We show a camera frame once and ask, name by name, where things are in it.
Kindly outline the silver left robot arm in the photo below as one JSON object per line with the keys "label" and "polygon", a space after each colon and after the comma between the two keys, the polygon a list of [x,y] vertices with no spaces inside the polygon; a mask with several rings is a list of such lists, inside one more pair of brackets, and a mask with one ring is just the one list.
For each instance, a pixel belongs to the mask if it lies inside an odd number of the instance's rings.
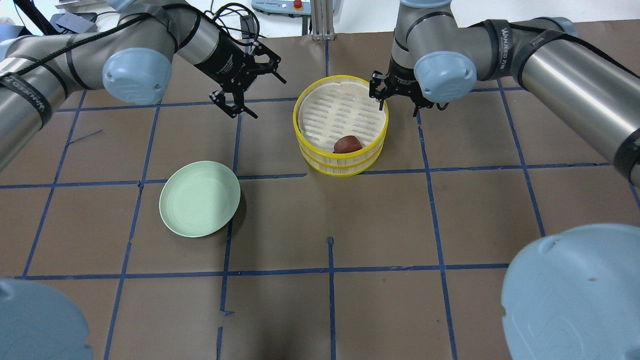
{"label": "silver left robot arm", "polygon": [[102,32],[25,35],[1,43],[0,166],[5,168],[79,91],[105,89],[128,104],[164,98],[174,56],[220,86],[210,98],[227,116],[257,118],[245,92],[258,76],[280,82],[281,57],[255,39],[234,39],[185,0],[110,0],[115,27]]}

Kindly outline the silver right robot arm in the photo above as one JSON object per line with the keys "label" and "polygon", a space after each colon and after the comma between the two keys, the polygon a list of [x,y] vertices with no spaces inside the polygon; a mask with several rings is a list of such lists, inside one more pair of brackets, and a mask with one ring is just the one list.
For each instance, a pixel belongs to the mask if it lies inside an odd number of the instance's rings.
{"label": "silver right robot arm", "polygon": [[563,17],[457,25],[448,0],[402,0],[387,73],[369,96],[410,98],[414,110],[511,76],[634,186],[639,186],[639,75],[578,37]]}

